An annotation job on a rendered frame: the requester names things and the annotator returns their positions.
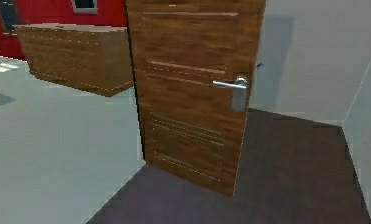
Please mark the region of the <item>brown wooden room door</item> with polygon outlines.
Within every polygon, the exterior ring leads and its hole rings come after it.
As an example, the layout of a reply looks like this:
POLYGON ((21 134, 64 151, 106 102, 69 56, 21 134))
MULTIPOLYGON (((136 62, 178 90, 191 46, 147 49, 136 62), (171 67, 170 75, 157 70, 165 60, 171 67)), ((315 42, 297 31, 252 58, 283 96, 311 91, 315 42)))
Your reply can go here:
POLYGON ((125 0, 146 162, 231 196, 266 0, 125 0), (244 77, 246 108, 212 84, 244 77))

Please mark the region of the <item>brown wooden cabinet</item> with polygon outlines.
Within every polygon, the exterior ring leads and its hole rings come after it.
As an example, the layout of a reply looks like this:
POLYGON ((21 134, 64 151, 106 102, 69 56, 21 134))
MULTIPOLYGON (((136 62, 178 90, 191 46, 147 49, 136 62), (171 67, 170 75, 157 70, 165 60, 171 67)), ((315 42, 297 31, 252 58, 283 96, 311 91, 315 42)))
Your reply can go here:
POLYGON ((42 23, 14 30, 37 79, 105 97, 134 85, 125 27, 42 23))

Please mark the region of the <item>grey framed window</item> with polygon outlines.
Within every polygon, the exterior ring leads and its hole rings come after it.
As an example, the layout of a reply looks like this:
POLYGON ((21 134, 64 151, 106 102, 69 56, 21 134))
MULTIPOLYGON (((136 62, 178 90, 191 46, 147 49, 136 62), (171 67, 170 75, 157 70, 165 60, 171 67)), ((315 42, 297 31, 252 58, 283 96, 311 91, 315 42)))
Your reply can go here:
POLYGON ((97 14, 97 0, 71 0, 75 13, 97 14))

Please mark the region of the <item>dark framed wall picture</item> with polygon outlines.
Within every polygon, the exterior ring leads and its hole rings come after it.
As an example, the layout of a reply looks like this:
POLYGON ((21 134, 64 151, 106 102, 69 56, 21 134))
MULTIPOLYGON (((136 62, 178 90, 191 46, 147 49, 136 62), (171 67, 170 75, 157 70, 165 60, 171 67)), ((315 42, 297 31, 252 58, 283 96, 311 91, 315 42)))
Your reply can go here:
POLYGON ((7 34, 15 31, 14 25, 21 24, 15 0, 0 0, 0 23, 7 34))

